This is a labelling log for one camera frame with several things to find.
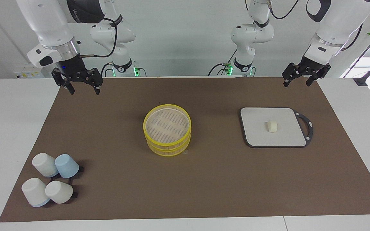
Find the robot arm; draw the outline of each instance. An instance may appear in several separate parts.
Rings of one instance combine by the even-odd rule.
[[[301,62],[290,63],[282,73],[285,87],[303,75],[310,75],[308,86],[325,77],[330,69],[329,60],[340,52],[370,14],[370,0],[308,0],[306,10],[319,27]]]
[[[78,43],[68,23],[98,23],[91,30],[97,43],[112,51],[116,37],[116,26],[121,32],[119,46],[112,54],[115,65],[130,66],[132,64],[128,51],[121,45],[133,41],[135,34],[129,25],[123,22],[122,16],[115,9],[112,0],[16,0],[18,6],[31,29],[37,34],[39,44],[28,53],[30,61],[39,68],[55,63],[57,68],[52,75],[59,86],[67,88],[71,94],[75,92],[71,82],[84,82],[100,93],[103,79],[94,68],[87,70],[79,54]],[[113,22],[104,22],[104,18]]]
[[[112,65],[120,75],[129,75],[135,72],[132,67],[133,62],[129,56],[127,48],[122,45],[135,40],[135,32],[132,31],[131,25],[123,20],[122,15],[115,8],[113,0],[104,1],[105,18],[112,19],[118,22],[118,30],[114,28],[109,22],[101,21],[99,24],[92,26],[91,36],[94,41],[109,52],[113,50],[115,42],[115,33],[118,33],[116,48],[112,54]]]
[[[249,16],[253,24],[239,25],[232,29],[232,41],[238,46],[233,64],[243,76],[247,76],[255,56],[253,44],[268,42],[273,38],[274,29],[269,23],[269,8],[266,0],[251,0]]]

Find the brown mat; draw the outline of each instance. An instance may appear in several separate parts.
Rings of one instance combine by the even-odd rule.
[[[370,174],[317,83],[280,78],[106,79],[99,96],[61,88],[0,222],[370,214]],[[142,122],[160,104],[192,118],[188,154],[148,148]],[[306,148],[249,148],[243,107],[290,107],[314,125]],[[85,167],[79,197],[34,209],[21,191],[31,164],[68,153]]]

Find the cable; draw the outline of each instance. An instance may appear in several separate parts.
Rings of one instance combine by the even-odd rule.
[[[268,8],[269,8],[270,13],[272,14],[272,16],[273,16],[274,18],[276,18],[276,19],[284,19],[284,18],[286,18],[286,17],[287,17],[287,16],[292,12],[292,10],[294,10],[294,8],[295,8],[295,6],[298,4],[299,0],[296,0],[295,4],[292,6],[291,10],[289,10],[289,12],[288,12],[285,16],[283,16],[283,17],[277,17],[277,16],[275,16],[275,15],[273,14],[273,9],[272,9],[272,5],[271,5],[271,3],[270,3],[270,0],[268,0],[267,2],[268,2]]]
[[[107,63],[107,64],[105,64],[104,65],[104,67],[102,67],[102,70],[101,70],[101,77],[102,77],[102,75],[103,75],[103,73],[104,73],[104,70],[105,70],[105,68],[107,67],[107,66],[109,66],[110,64],[109,63]]]
[[[238,48],[235,50],[235,52],[232,54],[231,58],[228,60],[228,63],[232,60],[233,56],[236,54],[236,51],[238,51]]]
[[[215,68],[219,67],[219,66],[223,66],[223,64],[222,64],[222,63],[220,63],[220,64],[216,64],[214,67],[212,67],[211,71],[208,73],[208,76],[210,76],[210,74],[212,73],[212,71],[213,71]]]
[[[111,21],[111,22],[112,22],[112,23],[111,23],[111,25],[112,25],[113,23],[115,23],[115,22],[114,22],[114,21],[112,21],[111,19],[103,18],[103,20]],[[107,54],[106,56],[99,56],[99,55],[81,55],[80,57],[82,57],[82,58],[86,58],[86,57],[110,57],[110,56],[113,54],[113,52],[115,51],[117,38],[118,38],[118,28],[117,28],[117,26],[115,26],[115,40],[113,41],[113,48],[112,48],[112,51],[111,51],[109,54]]]
[[[107,70],[105,71],[105,77],[107,77],[107,71],[113,71],[113,69],[112,69],[112,68],[107,69]]]
[[[216,74],[216,75],[219,75],[219,72],[221,72],[222,71],[222,73],[224,72],[224,71],[226,71],[227,69],[226,68],[224,68],[224,69],[221,69],[221,70],[219,70],[218,71],[218,73]]]
[[[356,75],[352,76],[352,77],[351,77],[351,79],[353,79],[355,76],[358,76],[358,75],[360,75],[360,74],[366,74],[366,73],[368,73],[368,72],[364,72],[364,73],[356,74]]]
[[[352,45],[354,45],[355,41],[358,39],[358,37],[359,37],[359,35],[360,35],[360,33],[361,33],[361,30],[362,30],[362,26],[363,26],[363,25],[364,25],[364,24],[361,24],[361,26],[359,27],[358,33],[357,33],[357,35],[355,36],[354,40],[351,42],[351,44],[349,44],[349,46],[347,46],[347,47],[345,47],[345,48],[342,48],[340,51],[346,51],[346,50],[348,50],[348,48],[349,48],[349,47],[352,47]]]
[[[146,75],[146,70],[145,70],[145,69],[143,69],[143,68],[141,68],[141,70],[143,70],[143,71],[145,72],[145,77],[148,77],[148,76]]]

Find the white table surface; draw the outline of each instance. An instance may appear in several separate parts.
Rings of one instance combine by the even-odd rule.
[[[370,172],[370,91],[318,81]],[[53,79],[0,79],[0,215],[59,90]],[[0,230],[365,231],[370,215],[0,223]]]

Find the white cutting board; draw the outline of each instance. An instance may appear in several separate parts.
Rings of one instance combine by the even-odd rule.
[[[310,133],[302,132],[298,118],[307,122]],[[277,132],[268,131],[268,121],[277,122]],[[241,109],[241,122],[245,140],[253,148],[307,146],[312,139],[312,123],[303,115],[290,108],[243,108]]]

